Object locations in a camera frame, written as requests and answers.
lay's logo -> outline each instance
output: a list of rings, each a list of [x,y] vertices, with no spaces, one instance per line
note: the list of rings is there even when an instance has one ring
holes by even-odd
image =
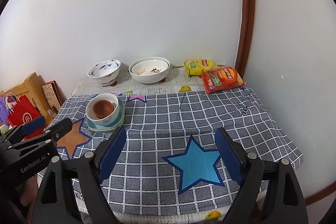
[[[229,68],[224,68],[222,69],[221,74],[224,78],[231,80],[234,78],[235,73]]]
[[[202,60],[202,65],[203,65],[204,67],[209,67],[209,65],[208,65],[206,59],[201,59],[201,60]]]

teal plate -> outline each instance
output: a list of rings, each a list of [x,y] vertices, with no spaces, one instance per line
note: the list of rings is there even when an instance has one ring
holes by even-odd
[[[93,129],[93,130],[95,130],[95,129],[98,129],[98,130],[106,129],[106,130],[108,130],[108,129],[111,129],[111,128],[115,127],[121,121],[121,119],[123,118],[124,108],[125,108],[124,102],[120,98],[118,98],[118,101],[119,101],[119,105],[120,105],[119,115],[114,122],[112,122],[112,123],[110,123],[106,126],[100,126],[98,124],[93,123],[90,119],[87,119],[86,122],[87,122],[88,127],[90,129]]]

red paper bag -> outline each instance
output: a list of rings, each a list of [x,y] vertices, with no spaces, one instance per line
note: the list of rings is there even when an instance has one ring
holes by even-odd
[[[33,119],[41,116],[41,114],[31,104],[26,95],[21,96],[20,99],[18,99],[16,105],[13,107],[13,109],[10,109],[9,112],[10,114],[7,118],[7,122],[12,127],[28,123]],[[25,139],[30,139],[32,137],[40,135],[42,132],[43,128],[40,128],[39,130],[25,137]]]

plate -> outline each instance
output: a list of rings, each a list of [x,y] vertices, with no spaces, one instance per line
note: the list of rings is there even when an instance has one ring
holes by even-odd
[[[86,122],[87,122],[87,125],[88,125],[89,129],[91,129],[93,131],[107,131],[107,130],[112,130],[112,129],[114,130],[118,126],[123,124],[124,117],[125,117],[125,105],[124,105],[124,102],[120,98],[118,98],[118,101],[119,101],[119,106],[120,106],[119,115],[113,123],[108,124],[106,126],[101,126],[101,125],[95,124],[92,121],[90,121],[89,119],[87,119]]]

yellow chip bag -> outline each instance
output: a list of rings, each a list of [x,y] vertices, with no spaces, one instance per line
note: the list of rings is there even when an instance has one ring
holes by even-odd
[[[201,75],[202,70],[217,69],[216,63],[210,59],[187,59],[184,62],[184,67],[188,76]]]

